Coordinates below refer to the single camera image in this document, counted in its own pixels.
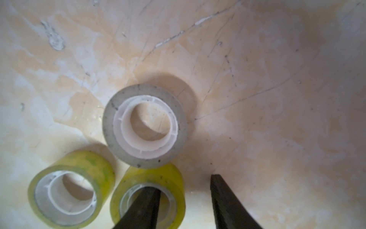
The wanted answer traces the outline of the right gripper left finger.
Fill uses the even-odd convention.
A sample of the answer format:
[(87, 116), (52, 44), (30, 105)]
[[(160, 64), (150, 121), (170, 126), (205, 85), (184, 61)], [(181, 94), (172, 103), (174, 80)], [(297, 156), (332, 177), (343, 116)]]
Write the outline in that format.
[(156, 229), (160, 197), (159, 189), (143, 188), (113, 229)]

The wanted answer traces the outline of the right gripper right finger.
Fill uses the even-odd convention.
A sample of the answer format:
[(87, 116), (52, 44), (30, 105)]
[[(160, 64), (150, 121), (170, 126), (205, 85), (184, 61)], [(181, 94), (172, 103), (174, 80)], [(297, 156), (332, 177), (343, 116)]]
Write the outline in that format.
[(244, 208), (221, 175), (211, 175), (210, 191), (217, 229), (261, 228)]

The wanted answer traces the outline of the yellow tape roll six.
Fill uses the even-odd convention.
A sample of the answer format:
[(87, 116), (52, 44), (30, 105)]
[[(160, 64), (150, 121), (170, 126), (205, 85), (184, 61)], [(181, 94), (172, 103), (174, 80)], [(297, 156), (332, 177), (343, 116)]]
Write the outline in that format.
[(177, 229), (185, 217), (185, 187), (182, 174), (172, 163), (154, 169), (127, 169), (111, 198), (110, 214), (113, 223), (118, 223), (142, 189), (147, 187), (161, 191), (156, 227)]

